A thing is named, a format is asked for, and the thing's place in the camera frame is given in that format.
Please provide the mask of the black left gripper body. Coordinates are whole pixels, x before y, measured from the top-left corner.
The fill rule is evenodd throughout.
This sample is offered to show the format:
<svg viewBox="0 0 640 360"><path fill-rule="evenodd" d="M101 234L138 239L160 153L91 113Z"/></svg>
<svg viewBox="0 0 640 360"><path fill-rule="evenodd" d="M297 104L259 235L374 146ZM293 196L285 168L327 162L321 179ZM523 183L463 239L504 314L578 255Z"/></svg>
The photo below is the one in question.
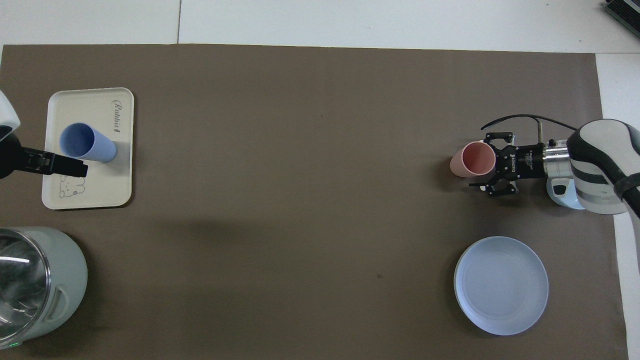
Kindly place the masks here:
<svg viewBox="0 0 640 360"><path fill-rule="evenodd" d="M11 133L0 142L0 178L16 171L51 175L51 157L43 150L22 146L18 137Z"/></svg>

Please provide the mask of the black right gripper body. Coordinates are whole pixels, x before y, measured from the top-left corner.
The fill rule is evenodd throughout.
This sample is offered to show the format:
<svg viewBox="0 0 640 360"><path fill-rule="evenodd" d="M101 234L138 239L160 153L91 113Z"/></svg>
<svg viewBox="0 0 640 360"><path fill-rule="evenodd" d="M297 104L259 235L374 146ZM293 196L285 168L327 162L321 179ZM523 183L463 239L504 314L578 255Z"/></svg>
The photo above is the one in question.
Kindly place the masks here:
<svg viewBox="0 0 640 360"><path fill-rule="evenodd" d="M544 148L543 143L505 146L505 179L514 182L521 179L542 179L547 177L543 160Z"/></svg>

